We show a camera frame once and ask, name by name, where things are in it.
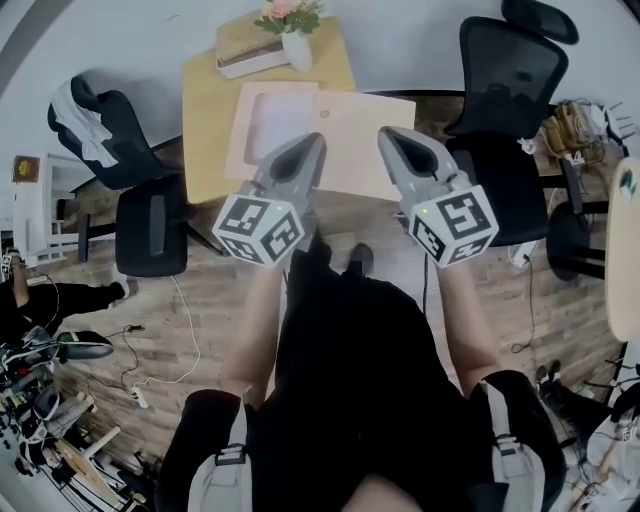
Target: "white vase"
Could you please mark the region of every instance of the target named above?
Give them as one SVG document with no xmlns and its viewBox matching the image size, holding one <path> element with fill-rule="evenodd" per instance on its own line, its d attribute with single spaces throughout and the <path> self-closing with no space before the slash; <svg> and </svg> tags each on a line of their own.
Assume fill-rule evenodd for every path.
<svg viewBox="0 0 640 512">
<path fill-rule="evenodd" d="M 308 73 L 313 65 L 311 48 L 306 36 L 296 30 L 295 32 L 282 33 L 282 46 L 284 53 L 291 61 L 294 69 L 300 73 Z"/>
</svg>

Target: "wooden floor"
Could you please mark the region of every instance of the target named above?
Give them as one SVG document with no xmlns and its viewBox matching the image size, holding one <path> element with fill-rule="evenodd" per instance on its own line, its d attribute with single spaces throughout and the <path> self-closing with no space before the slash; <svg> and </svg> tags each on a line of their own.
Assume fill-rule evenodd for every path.
<svg viewBox="0 0 640 512">
<path fill-rule="evenodd" d="M 457 99 L 429 101 L 419 103 L 418 126 L 441 137 L 442 126 L 455 117 L 460 102 Z M 162 156 L 179 160 L 180 153 L 181 147 L 176 145 L 164 150 Z M 605 163 L 584 172 L 583 184 L 590 199 L 605 197 L 604 181 L 611 176 L 618 159 L 616 151 L 609 151 Z M 552 161 L 542 160 L 539 165 L 553 172 Z M 554 204 L 562 200 L 564 192 L 559 191 Z M 110 220 L 115 212 L 117 193 L 94 183 L 85 188 L 78 202 L 83 211 L 94 214 L 94 219 Z M 424 253 L 411 243 L 393 218 L 396 204 L 322 192 L 317 211 L 322 232 L 334 251 L 332 266 L 344 268 L 350 249 L 357 242 L 365 242 L 375 253 L 373 277 L 391 281 L 421 303 Z M 203 217 L 202 225 L 206 226 L 211 216 Z M 604 217 L 594 218 L 594 247 L 603 247 L 604 222 Z M 70 259 L 46 270 L 57 282 L 100 285 L 109 282 L 113 261 L 112 243 L 103 242 L 92 246 L 87 264 L 79 265 Z M 607 325 L 603 282 L 589 277 L 580 277 L 572 283 L 559 281 L 549 269 L 544 243 L 536 251 L 533 272 L 529 268 L 514 269 L 506 249 L 488 251 L 473 260 L 473 268 L 506 366 L 532 377 L 537 365 L 560 359 L 565 368 L 565 383 L 577 386 L 597 372 L 605 359 L 616 358 L 620 353 L 621 345 L 614 340 Z M 243 306 L 247 277 L 247 269 L 239 268 L 233 260 L 217 258 L 199 245 L 190 246 L 189 268 L 177 276 L 177 280 L 192 315 L 202 359 L 193 374 L 179 384 L 151 382 L 144 386 L 149 409 L 140 409 L 121 390 L 107 388 L 91 378 L 119 386 L 122 372 L 134 366 L 132 351 L 121 336 L 111 338 L 116 348 L 112 357 L 63 367 L 59 376 L 63 390 L 88 391 L 96 398 L 99 410 L 87 415 L 83 420 L 85 424 L 97 434 L 114 425 L 122 428 L 122 434 L 107 446 L 107 452 L 123 462 L 131 461 L 131 454 L 139 449 L 149 456 L 165 453 L 185 398 L 198 389 L 215 388 L 218 384 L 220 365 Z M 127 338 L 140 362 L 125 375 L 124 382 L 130 386 L 148 376 L 175 380 L 192 367 L 197 356 L 189 318 L 178 290 L 169 278 L 139 279 L 135 288 L 135 295 L 116 309 L 71 318 L 65 327 L 91 329 L 107 335 L 130 324 L 144 325 L 143 333 Z M 441 360 L 455 380 L 446 349 L 433 267 L 429 272 L 428 291 L 427 317 Z M 533 350 L 512 354 L 514 343 L 527 343 L 532 336 L 531 308 L 535 318 Z M 393 340 L 390 340 L 390 350 L 393 350 Z M 609 369 L 600 372 L 596 380 L 605 383 L 611 375 L 612 369 Z"/>
</svg>

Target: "white strap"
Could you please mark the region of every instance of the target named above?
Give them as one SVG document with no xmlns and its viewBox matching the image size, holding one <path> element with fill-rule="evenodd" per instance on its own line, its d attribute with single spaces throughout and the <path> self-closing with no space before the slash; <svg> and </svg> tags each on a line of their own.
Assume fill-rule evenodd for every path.
<svg viewBox="0 0 640 512">
<path fill-rule="evenodd" d="M 189 490 L 188 512 L 252 512 L 251 459 L 245 453 L 247 415 L 244 403 L 236 416 L 229 443 L 198 468 Z"/>
<path fill-rule="evenodd" d="M 545 484 L 542 460 L 511 434 L 504 395 L 487 382 L 483 382 L 483 389 L 487 394 L 493 433 L 498 443 L 493 450 L 494 480 L 509 484 L 503 511 L 539 512 Z"/>
</svg>

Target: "black mesh chair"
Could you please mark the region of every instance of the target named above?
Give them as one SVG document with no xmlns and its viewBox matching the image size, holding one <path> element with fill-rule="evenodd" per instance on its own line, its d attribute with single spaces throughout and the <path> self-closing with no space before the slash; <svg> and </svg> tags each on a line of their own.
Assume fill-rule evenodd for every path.
<svg viewBox="0 0 640 512">
<path fill-rule="evenodd" d="M 456 136 L 447 149 L 487 193 L 500 226 L 494 246 L 540 240 L 548 231 L 543 187 L 558 181 L 544 183 L 518 139 L 538 132 L 567 56 L 543 37 L 481 17 L 463 22 L 460 46 L 465 103 L 460 119 L 445 130 Z"/>
<path fill-rule="evenodd" d="M 564 44 L 580 41 L 573 20 L 560 9 L 536 0 L 502 0 L 502 15 L 507 21 L 543 37 Z"/>
<path fill-rule="evenodd" d="M 118 91 L 96 96 L 81 77 L 72 80 L 71 90 L 79 106 L 101 114 L 102 124 L 113 135 L 103 144 L 118 164 L 104 168 L 98 161 L 84 160 L 80 141 L 56 121 L 51 106 L 49 126 L 103 185 L 112 190 L 129 188 L 118 201 L 115 224 L 91 226 L 89 215 L 80 218 L 79 260 L 88 260 L 90 239 L 114 232 L 116 264 L 129 276 L 164 277 L 184 272 L 189 236 L 215 254 L 226 256 L 189 224 L 194 212 L 187 201 L 183 169 L 167 166 L 155 157 L 126 96 Z"/>
</svg>

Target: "power strip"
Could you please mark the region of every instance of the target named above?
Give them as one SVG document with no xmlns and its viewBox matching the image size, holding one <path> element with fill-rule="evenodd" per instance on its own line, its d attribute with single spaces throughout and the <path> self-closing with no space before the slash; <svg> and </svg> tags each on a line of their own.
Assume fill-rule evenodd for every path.
<svg viewBox="0 0 640 512">
<path fill-rule="evenodd" d="M 526 267 L 529 261 L 533 259 L 533 253 L 536 252 L 536 247 L 538 247 L 538 240 L 520 244 L 511 256 L 511 264 L 516 268 Z"/>
</svg>

